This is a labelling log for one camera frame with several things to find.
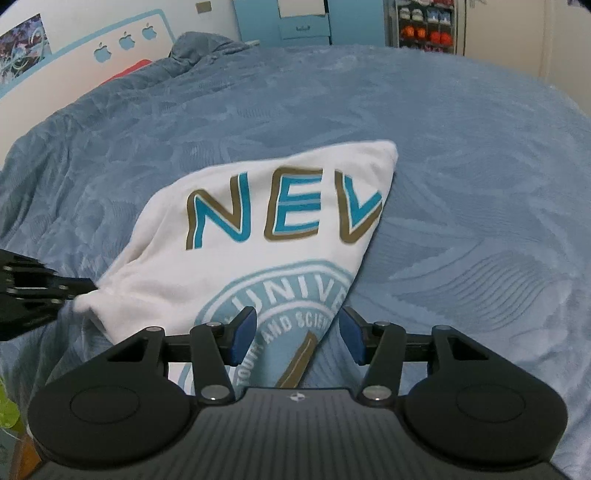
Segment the white printed t-shirt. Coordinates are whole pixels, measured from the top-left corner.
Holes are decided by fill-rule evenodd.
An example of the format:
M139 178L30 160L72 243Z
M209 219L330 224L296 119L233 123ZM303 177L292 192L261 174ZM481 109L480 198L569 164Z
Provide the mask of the white printed t-shirt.
M256 310L236 390L294 388L348 296L391 191L390 141L207 167L155 193L76 312L112 343Z

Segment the green object at edge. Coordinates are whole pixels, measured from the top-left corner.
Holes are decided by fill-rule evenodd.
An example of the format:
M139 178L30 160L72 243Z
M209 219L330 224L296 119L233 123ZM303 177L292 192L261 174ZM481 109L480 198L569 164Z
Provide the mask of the green object at edge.
M0 381L0 427L4 431L18 435L24 431L20 411L9 398L3 381Z

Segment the white headboard with apples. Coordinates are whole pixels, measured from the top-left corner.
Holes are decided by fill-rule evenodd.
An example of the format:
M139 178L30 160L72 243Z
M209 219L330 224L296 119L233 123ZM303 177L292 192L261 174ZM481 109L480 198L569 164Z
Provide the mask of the white headboard with apples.
M31 128L97 86L166 57L174 36L156 9L102 28L1 88L1 158Z

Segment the grey shoe rack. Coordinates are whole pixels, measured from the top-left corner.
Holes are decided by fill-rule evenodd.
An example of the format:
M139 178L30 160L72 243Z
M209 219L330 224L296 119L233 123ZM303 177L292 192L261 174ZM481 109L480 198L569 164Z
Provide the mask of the grey shoe rack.
M453 0L394 1L393 40L399 48L455 54L458 6Z

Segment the blue and white wardrobe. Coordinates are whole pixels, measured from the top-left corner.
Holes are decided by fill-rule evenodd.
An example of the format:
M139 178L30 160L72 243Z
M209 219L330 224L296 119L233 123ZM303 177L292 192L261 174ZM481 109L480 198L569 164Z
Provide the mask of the blue and white wardrobe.
M242 41L263 47L391 44L390 1L235 1Z

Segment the cream room door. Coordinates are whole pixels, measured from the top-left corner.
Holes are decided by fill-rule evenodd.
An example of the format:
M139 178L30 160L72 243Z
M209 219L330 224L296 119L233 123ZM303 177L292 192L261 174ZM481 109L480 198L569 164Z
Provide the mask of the cream room door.
M543 78L553 13L550 1L467 1L463 55Z

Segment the photo poster on wall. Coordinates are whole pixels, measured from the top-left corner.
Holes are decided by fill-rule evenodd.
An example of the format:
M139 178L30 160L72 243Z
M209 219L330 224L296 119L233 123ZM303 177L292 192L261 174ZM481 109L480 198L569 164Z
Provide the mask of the photo poster on wall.
M0 80L7 85L51 55L51 47L40 14L36 14L1 36Z

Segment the beige wall switch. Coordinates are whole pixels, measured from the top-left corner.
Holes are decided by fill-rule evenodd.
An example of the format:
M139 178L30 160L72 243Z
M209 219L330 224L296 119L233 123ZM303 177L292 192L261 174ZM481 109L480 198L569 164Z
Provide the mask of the beige wall switch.
M198 1L195 3L195 9L197 9L198 14L211 13L211 1Z

